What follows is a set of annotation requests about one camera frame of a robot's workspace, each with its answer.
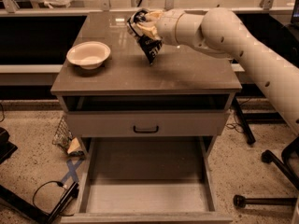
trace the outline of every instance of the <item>gray table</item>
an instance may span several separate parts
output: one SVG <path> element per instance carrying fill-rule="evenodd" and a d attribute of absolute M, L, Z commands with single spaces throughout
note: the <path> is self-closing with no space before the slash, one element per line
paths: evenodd
<path fill-rule="evenodd" d="M 111 56 L 90 71 L 65 62 L 52 86 L 87 156 L 77 212 L 62 222 L 228 223 L 206 158 L 241 85 L 228 61 L 184 46 L 164 45 L 150 66 L 127 33 L 131 15 L 91 13 L 75 44 L 101 41 Z"/>

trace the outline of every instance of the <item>countertop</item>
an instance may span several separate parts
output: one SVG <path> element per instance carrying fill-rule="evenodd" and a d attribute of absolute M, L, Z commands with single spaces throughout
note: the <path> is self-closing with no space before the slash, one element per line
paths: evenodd
<path fill-rule="evenodd" d="M 228 60 L 208 57 L 186 46 L 163 45 L 153 65 L 127 33 L 132 12 L 91 12 L 74 46 L 100 41 L 111 48 L 103 66 L 83 70 L 65 60 L 54 95 L 193 94 L 239 91 Z"/>

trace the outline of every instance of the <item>chair wheel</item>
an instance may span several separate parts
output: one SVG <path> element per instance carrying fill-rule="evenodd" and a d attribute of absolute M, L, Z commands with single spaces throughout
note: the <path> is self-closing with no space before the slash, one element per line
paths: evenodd
<path fill-rule="evenodd" d="M 246 198 L 240 195 L 235 195 L 234 206 L 244 208 L 246 206 Z"/>
<path fill-rule="evenodd" d="M 262 153 L 261 158 L 262 158 L 262 162 L 265 163 L 270 163 L 272 161 L 272 157 L 269 150 L 266 150 L 264 153 Z"/>

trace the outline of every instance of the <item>white bowl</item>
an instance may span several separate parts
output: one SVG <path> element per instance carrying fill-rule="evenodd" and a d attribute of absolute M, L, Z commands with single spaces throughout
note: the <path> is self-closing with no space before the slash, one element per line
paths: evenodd
<path fill-rule="evenodd" d="M 108 58 L 110 52 L 111 50 L 106 44 L 88 41 L 71 48 L 66 54 L 66 59 L 83 69 L 91 70 L 99 67 Z"/>

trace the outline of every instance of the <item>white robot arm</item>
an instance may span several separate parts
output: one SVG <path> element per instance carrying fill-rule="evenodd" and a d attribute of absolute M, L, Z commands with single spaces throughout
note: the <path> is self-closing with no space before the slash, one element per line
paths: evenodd
<path fill-rule="evenodd" d="M 194 15 L 174 9 L 162 12 L 154 24 L 151 33 L 164 44 L 236 59 L 299 135 L 299 69 L 258 41 L 234 12 L 218 7 Z"/>

